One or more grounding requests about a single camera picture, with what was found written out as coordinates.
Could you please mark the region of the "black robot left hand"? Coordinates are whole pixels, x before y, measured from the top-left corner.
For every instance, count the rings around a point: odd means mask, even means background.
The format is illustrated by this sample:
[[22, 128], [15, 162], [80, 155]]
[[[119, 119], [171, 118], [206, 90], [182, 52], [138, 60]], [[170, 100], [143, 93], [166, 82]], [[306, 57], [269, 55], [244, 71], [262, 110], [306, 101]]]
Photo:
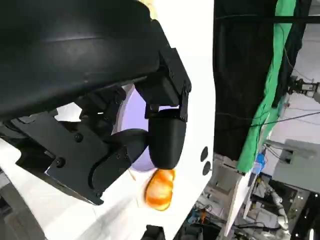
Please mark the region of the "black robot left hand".
[[191, 87], [137, 0], [0, 3], [0, 137], [18, 166], [68, 195], [101, 205], [145, 150], [174, 169]]

